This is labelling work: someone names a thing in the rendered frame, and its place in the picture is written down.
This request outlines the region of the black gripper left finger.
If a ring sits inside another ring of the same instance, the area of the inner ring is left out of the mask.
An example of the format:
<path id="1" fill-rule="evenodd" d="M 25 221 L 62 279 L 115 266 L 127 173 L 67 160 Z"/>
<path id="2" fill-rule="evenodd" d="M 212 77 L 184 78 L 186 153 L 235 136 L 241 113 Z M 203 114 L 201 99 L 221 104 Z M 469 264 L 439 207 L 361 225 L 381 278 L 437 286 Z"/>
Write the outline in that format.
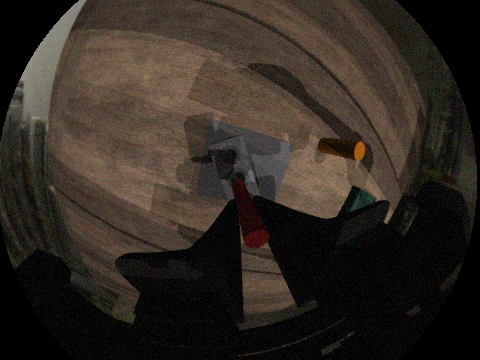
<path id="1" fill-rule="evenodd" d="M 244 323 L 241 232 L 236 200 L 229 200 L 195 245 L 179 251 L 127 253 L 117 271 L 139 293 L 216 292 L 236 324 Z"/>

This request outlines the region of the dark red peg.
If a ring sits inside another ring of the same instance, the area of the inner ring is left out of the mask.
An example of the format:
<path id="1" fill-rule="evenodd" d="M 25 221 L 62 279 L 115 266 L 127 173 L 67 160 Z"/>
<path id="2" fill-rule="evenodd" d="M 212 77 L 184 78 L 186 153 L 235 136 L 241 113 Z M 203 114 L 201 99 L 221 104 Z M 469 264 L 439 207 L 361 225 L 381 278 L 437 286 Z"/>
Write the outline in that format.
<path id="1" fill-rule="evenodd" d="M 237 212 L 239 212 L 240 227 L 244 237 L 243 243 L 248 248 L 263 247 L 269 240 L 269 233 L 265 229 L 267 227 L 261 220 L 244 181 L 233 181 L 232 189 L 237 204 Z"/>

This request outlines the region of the orange cylinder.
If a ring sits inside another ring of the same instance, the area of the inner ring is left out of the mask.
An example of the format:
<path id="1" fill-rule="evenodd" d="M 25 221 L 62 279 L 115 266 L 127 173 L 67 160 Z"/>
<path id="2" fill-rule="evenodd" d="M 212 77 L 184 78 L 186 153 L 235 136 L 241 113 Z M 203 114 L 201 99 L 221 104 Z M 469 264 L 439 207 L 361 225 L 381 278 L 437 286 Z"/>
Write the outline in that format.
<path id="1" fill-rule="evenodd" d="M 327 139 L 327 137 L 323 137 L 323 139 L 319 140 L 319 151 L 323 153 L 327 153 L 327 155 L 335 155 L 340 157 L 345 157 L 345 159 L 351 159 L 360 161 L 363 159 L 365 148 L 363 141 L 359 140 L 339 140 L 339 139 Z"/>

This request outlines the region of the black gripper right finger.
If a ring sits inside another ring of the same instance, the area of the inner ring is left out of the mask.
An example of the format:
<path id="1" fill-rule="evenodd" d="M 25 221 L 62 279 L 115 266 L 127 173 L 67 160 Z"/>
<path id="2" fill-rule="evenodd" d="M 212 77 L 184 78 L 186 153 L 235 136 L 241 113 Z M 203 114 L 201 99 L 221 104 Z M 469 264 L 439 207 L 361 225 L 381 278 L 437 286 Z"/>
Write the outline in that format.
<path id="1" fill-rule="evenodd" d="M 389 209 L 389 200 L 376 200 L 345 215 L 320 219 L 260 196 L 253 196 L 253 203 L 267 227 L 269 248 L 297 308 L 315 303 L 313 293 L 341 245 L 384 221 Z"/>

